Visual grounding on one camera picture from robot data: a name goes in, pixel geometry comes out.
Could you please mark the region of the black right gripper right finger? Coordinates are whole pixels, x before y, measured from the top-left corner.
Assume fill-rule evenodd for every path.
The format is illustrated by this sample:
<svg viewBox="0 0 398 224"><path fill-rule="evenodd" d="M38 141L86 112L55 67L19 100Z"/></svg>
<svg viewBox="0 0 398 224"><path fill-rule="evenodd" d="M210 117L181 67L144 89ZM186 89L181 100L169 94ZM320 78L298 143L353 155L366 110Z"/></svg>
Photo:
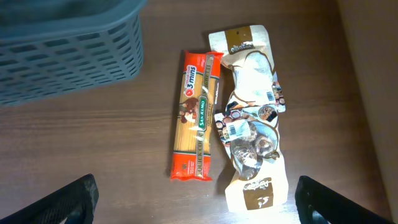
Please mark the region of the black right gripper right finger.
<svg viewBox="0 0 398 224"><path fill-rule="evenodd" d="M295 203L304 224L394 224L306 175L298 180Z"/></svg>

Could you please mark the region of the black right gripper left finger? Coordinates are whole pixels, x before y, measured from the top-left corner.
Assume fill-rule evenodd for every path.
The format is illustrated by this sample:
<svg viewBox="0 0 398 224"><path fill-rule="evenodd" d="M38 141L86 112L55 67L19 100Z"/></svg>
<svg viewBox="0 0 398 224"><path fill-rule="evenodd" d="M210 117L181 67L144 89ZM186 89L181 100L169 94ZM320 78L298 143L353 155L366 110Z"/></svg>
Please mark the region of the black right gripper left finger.
<svg viewBox="0 0 398 224"><path fill-rule="evenodd" d="M92 224L98 199L94 175L86 174L1 219L1 224Z"/></svg>

